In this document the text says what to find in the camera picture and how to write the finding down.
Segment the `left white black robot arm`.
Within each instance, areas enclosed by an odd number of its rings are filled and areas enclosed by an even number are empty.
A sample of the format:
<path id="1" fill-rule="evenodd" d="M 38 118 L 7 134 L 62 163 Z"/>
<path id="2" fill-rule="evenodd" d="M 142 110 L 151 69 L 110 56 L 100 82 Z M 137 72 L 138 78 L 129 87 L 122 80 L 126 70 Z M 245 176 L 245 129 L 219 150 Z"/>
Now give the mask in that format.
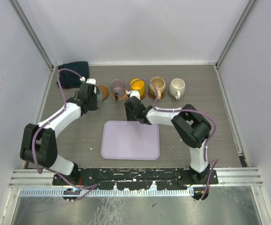
<path id="1" fill-rule="evenodd" d="M 56 138 L 70 123 L 98 109 L 99 93 L 96 80 L 87 79 L 56 113 L 38 124 L 26 125 L 20 158 L 37 165 L 38 170 L 42 167 L 62 174 L 69 186 L 77 184 L 80 179 L 78 165 L 58 154 Z"/>

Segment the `purple glass mug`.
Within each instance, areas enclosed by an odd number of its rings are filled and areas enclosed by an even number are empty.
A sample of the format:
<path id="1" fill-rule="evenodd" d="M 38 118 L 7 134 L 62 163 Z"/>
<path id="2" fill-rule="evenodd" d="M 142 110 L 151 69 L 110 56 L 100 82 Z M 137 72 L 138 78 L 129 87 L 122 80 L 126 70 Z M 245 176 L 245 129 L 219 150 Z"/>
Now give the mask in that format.
<path id="1" fill-rule="evenodd" d="M 125 89 L 125 82 L 122 79 L 117 78 L 110 82 L 110 90 L 116 97 L 122 97 Z"/>

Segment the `white ceramic mug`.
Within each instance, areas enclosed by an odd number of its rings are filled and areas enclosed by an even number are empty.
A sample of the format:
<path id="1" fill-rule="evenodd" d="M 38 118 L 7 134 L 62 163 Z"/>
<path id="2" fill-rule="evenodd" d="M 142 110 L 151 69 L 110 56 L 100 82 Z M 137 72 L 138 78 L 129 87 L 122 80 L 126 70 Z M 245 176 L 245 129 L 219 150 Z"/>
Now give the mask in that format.
<path id="1" fill-rule="evenodd" d="M 168 92 L 179 97 L 181 94 L 185 93 L 185 86 L 185 82 L 182 79 L 175 78 L 171 81 Z"/>

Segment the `yellow mug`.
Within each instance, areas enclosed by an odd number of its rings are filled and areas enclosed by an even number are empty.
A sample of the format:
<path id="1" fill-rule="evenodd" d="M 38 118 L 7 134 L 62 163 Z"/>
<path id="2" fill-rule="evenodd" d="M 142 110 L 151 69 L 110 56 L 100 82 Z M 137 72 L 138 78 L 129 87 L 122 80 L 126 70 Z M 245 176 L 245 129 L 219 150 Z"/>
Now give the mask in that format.
<path id="1" fill-rule="evenodd" d="M 145 92 L 145 82 L 140 78 L 134 78 L 129 83 L 131 90 L 137 90 L 140 96 Z"/>

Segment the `brown wooden round coaster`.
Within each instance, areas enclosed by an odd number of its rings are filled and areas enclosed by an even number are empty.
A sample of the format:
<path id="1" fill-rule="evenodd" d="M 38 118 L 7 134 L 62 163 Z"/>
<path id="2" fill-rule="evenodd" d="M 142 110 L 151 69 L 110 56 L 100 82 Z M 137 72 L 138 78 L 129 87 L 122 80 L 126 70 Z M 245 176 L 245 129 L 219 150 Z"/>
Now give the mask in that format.
<path id="1" fill-rule="evenodd" d="M 152 99 L 156 99 L 156 96 L 155 95 L 153 95 L 150 91 L 148 92 L 148 95 L 149 95 L 149 97 L 151 97 Z M 161 98 L 163 98 L 164 96 L 166 95 L 166 93 L 164 92 L 164 93 L 162 93 L 161 94 Z"/>

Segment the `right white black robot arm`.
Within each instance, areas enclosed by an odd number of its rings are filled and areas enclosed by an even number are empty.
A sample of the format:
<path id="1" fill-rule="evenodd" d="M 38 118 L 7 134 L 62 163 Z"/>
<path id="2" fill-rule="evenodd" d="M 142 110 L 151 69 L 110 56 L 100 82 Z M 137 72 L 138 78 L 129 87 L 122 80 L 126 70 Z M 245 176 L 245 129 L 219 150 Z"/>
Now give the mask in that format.
<path id="1" fill-rule="evenodd" d="M 130 97 L 125 101 L 124 106 L 128 121 L 174 127 L 181 140 L 190 149 L 189 172 L 192 181 L 201 185 L 208 179 L 210 163 L 206 159 L 205 147 L 212 126 L 205 118 L 205 113 L 197 111 L 191 104 L 175 109 L 159 108 L 152 105 L 146 107 L 137 97 Z"/>

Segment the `beige ceramic mug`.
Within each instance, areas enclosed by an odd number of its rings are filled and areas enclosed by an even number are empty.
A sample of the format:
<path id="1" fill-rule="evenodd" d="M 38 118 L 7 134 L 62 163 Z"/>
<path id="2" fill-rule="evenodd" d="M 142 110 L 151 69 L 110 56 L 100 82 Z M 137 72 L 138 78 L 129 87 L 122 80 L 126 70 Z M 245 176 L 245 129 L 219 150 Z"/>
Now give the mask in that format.
<path id="1" fill-rule="evenodd" d="M 166 90 L 166 83 L 163 78 L 153 77 L 149 84 L 149 90 L 153 95 L 156 96 L 156 99 L 161 99 L 161 94 Z"/>

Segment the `grey ceramic mug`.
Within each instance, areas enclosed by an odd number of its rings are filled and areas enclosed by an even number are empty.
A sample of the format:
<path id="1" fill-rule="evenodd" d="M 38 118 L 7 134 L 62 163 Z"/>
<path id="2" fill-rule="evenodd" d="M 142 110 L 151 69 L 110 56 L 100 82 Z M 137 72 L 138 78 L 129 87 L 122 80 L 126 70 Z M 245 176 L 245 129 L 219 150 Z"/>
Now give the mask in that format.
<path id="1" fill-rule="evenodd" d="M 103 102 L 103 92 L 97 88 L 97 105 L 101 105 Z"/>

